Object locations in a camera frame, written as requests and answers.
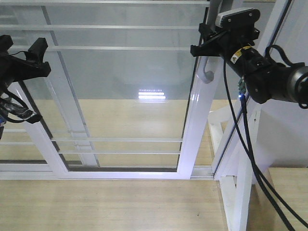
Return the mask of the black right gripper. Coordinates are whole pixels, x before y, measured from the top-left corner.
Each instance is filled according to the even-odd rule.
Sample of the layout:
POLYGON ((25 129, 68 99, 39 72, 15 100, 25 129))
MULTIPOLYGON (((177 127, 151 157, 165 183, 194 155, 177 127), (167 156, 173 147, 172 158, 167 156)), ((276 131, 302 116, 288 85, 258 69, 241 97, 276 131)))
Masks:
POLYGON ((272 83, 275 62, 261 55, 253 46, 259 31, 254 26, 220 28, 212 30, 207 24, 199 25, 204 42, 192 45, 192 56, 220 56, 226 64, 244 79, 246 89, 252 99, 260 104, 277 99, 277 91, 272 83))

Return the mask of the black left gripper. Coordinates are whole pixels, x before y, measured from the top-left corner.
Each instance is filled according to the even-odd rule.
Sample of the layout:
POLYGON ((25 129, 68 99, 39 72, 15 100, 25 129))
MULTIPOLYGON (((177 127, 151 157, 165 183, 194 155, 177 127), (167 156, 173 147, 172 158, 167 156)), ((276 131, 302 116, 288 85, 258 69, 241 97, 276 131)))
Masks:
POLYGON ((48 44, 45 38, 38 38, 26 51, 26 60, 9 55, 8 49, 13 45, 10 35, 0 36, 0 87, 8 88, 12 83, 47 77, 51 72, 48 62, 43 57, 48 44))

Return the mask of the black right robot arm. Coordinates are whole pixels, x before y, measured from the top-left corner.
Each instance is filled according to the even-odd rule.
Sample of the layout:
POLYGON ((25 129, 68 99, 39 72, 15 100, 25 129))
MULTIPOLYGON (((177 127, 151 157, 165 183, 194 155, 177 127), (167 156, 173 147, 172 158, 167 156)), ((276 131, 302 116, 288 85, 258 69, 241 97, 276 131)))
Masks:
POLYGON ((278 45, 266 48, 261 55, 253 48, 259 31, 253 24, 237 28, 219 28, 215 31, 205 23, 199 25, 204 40, 200 46, 191 46, 196 56, 220 56, 231 69, 244 79, 252 99, 263 104, 269 99, 308 103, 308 67, 292 63, 278 45))

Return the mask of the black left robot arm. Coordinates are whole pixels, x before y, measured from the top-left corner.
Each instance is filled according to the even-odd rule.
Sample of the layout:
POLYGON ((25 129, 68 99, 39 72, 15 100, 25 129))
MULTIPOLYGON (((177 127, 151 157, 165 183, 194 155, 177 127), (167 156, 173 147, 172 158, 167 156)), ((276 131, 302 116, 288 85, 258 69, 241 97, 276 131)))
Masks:
POLYGON ((45 51, 48 48, 45 38, 38 38, 27 51, 24 51, 26 57, 24 60, 8 53, 8 49, 12 45, 11 36, 1 35, 0 93, 8 96, 0 99, 1 134, 6 122, 34 124, 42 119, 42 115, 30 110, 22 99, 8 90, 8 87, 14 82, 47 77, 51 72, 50 64, 43 61, 45 51))

